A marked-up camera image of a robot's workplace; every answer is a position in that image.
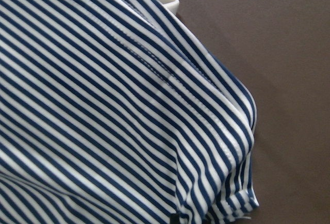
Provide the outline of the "blue white striped polo shirt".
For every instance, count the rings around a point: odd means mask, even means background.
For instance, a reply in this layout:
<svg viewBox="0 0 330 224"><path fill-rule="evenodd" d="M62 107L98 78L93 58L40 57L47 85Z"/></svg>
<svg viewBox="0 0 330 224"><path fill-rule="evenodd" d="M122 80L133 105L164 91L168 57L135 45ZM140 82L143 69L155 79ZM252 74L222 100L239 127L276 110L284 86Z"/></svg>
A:
<svg viewBox="0 0 330 224"><path fill-rule="evenodd" d="M228 223L256 105L159 0L1 0L1 223Z"/></svg>

